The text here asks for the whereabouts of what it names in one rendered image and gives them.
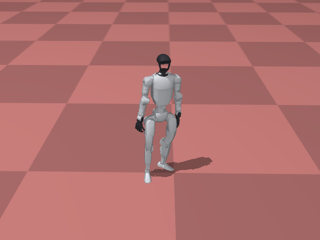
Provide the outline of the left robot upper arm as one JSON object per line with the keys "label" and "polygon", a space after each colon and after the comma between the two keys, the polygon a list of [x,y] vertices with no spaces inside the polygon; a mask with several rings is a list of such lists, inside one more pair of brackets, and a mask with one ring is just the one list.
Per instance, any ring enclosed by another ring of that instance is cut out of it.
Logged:
{"label": "left robot upper arm", "polygon": [[180,93],[182,79],[178,74],[173,74],[173,76],[174,76],[174,87],[173,87],[174,96],[173,96],[173,98],[176,101],[178,101],[178,100],[181,100],[183,98],[182,94]]}

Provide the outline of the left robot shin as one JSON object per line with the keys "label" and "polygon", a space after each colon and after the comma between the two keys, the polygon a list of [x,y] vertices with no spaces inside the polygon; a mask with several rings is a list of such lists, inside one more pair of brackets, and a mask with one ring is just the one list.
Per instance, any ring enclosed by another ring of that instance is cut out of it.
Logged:
{"label": "left robot shin", "polygon": [[171,143],[166,147],[160,146],[161,165],[165,165],[166,164],[166,160],[167,160],[167,157],[169,155],[170,148],[171,148]]}

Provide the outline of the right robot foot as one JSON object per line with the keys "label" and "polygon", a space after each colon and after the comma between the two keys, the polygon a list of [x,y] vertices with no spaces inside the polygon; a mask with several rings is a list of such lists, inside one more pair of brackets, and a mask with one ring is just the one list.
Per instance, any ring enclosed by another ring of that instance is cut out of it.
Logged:
{"label": "right robot foot", "polygon": [[149,172],[148,172],[148,170],[146,171],[144,171],[144,182],[146,183],[146,184],[149,184],[150,182],[151,182],[151,174],[150,174],[150,170],[149,170]]}

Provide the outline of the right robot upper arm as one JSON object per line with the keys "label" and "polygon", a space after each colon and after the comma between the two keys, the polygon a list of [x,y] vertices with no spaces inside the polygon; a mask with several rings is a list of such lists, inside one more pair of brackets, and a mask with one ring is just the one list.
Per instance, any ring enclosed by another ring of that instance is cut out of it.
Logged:
{"label": "right robot upper arm", "polygon": [[150,98],[148,98],[148,94],[149,94],[149,90],[150,90],[150,86],[152,85],[154,80],[153,76],[146,76],[142,83],[142,98],[143,98],[143,105],[147,105],[150,102]]}

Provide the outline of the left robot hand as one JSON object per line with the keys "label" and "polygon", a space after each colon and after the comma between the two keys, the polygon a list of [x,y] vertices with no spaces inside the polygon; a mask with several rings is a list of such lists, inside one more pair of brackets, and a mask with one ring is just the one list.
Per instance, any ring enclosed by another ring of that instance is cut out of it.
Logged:
{"label": "left robot hand", "polygon": [[178,128],[178,126],[179,126],[179,124],[180,124],[181,112],[178,112],[178,114],[177,114],[177,115],[175,114],[175,116],[176,116],[176,121],[177,121],[177,126],[176,126],[176,128]]}

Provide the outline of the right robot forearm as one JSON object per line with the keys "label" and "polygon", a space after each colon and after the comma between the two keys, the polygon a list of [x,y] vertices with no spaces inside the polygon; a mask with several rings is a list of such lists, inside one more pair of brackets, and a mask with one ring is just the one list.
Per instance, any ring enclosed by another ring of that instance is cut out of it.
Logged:
{"label": "right robot forearm", "polygon": [[146,110],[146,107],[147,107],[147,105],[143,104],[143,103],[144,103],[144,99],[142,97],[141,100],[140,100],[140,103],[139,103],[139,112],[138,112],[138,116],[137,116],[137,120],[139,120],[139,121],[141,121],[142,117],[144,117],[145,110]]}

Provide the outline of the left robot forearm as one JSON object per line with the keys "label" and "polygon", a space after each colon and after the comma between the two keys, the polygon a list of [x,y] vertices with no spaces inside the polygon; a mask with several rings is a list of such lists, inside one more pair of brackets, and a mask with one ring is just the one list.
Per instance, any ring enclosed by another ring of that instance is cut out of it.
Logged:
{"label": "left robot forearm", "polygon": [[[182,99],[180,99],[178,101],[175,100],[174,103],[175,103],[175,114],[178,116],[178,113],[181,112]],[[182,112],[181,112],[181,114],[182,114]]]}

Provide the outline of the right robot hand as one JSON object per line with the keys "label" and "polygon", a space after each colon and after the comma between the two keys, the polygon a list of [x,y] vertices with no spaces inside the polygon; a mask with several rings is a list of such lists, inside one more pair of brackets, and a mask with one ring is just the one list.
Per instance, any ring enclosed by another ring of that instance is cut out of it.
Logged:
{"label": "right robot hand", "polygon": [[[139,131],[139,132],[144,132],[145,131],[145,129],[143,128],[143,124],[142,124],[143,120],[144,120],[144,117],[141,118],[141,121],[137,120],[137,122],[135,124],[135,129],[137,129],[137,131]],[[142,131],[142,129],[144,131]]]}

